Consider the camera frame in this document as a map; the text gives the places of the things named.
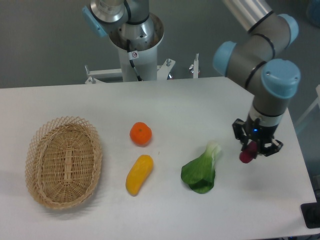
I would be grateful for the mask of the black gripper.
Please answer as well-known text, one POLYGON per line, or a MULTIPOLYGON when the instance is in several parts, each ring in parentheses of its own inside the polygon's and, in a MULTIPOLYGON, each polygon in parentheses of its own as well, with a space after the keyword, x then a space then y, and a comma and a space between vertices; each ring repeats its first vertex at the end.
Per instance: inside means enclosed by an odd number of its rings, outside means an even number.
POLYGON ((264 115, 249 114, 247 120, 237 118, 233 124, 235 138, 242 144, 241 151, 244 151, 250 142, 256 142, 257 152, 265 157, 278 153, 283 143, 275 139, 274 134, 278 128, 279 121, 273 117, 264 115))

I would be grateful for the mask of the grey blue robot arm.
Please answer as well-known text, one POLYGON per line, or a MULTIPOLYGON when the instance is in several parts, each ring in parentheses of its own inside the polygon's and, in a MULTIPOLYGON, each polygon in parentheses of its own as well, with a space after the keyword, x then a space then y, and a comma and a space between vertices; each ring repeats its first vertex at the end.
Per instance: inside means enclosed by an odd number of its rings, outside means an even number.
MULTIPOLYGON (((213 56, 213 67, 251 94, 246 120, 232 124, 242 144, 240 160, 278 153, 283 144, 274 133, 301 79, 299 68, 277 55, 296 39, 299 27, 286 14, 275 14, 264 0, 226 0, 226 7, 249 34, 243 44, 224 42, 213 56)), ((119 53, 125 82, 167 79, 173 61, 157 65, 157 46, 164 36, 160 19, 147 0, 93 0, 82 8, 88 26, 109 37, 119 53)))

